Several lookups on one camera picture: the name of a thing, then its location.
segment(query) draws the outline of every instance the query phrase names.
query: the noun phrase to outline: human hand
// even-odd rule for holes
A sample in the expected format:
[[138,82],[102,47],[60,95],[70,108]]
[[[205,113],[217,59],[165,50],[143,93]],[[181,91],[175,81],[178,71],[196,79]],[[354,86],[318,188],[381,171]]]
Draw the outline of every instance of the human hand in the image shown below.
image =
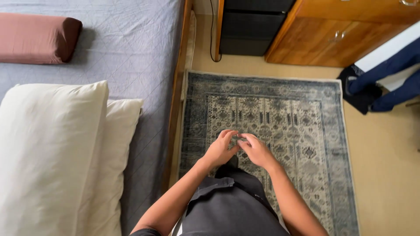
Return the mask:
[[268,150],[267,146],[253,134],[238,134],[239,138],[247,141],[238,140],[238,145],[246,152],[252,163],[266,169],[278,161]]
[[232,136],[236,134],[238,134],[238,131],[235,130],[225,129],[221,131],[219,137],[210,145],[202,159],[208,161],[212,168],[226,164],[239,151],[238,145],[228,149]]

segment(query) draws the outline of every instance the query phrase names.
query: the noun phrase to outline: gray patterned rug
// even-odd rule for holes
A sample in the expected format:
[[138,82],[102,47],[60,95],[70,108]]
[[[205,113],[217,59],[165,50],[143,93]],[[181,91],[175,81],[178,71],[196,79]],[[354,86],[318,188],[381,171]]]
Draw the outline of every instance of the gray patterned rug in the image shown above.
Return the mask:
[[[341,85],[336,80],[294,80],[189,72],[180,177],[221,130],[252,133],[265,141],[296,189],[331,236],[357,236]],[[267,172],[238,153],[239,167],[262,182],[280,215]]]

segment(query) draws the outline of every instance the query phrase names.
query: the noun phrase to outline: pillowcase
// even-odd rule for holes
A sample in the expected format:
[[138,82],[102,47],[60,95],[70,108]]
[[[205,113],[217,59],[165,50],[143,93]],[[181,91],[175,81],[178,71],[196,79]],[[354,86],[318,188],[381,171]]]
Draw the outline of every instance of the pillowcase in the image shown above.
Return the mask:
[[0,235],[82,231],[107,99],[106,81],[25,84],[6,93],[0,105]]
[[73,54],[82,23],[63,16],[0,13],[0,62],[61,64]]
[[120,236],[120,198],[129,145],[141,113],[143,99],[108,101],[102,155],[91,202],[87,236]]

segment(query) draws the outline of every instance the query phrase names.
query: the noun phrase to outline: brown cushion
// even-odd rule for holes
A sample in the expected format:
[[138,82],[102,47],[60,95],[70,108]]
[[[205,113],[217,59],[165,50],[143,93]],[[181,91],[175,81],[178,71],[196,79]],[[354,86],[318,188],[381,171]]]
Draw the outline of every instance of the brown cushion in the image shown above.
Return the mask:
[[68,62],[81,27],[69,17],[0,13],[0,62]]

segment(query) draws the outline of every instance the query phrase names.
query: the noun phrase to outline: gray bed sheet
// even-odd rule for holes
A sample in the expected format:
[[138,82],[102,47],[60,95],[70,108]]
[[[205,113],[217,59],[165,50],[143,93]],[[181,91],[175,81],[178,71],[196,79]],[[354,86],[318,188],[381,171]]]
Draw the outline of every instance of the gray bed sheet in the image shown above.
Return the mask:
[[15,84],[88,84],[105,79],[110,99],[145,99],[124,172],[123,235],[160,195],[183,4],[184,0],[0,1],[0,12],[68,16],[83,23],[68,64],[0,63],[0,101]]

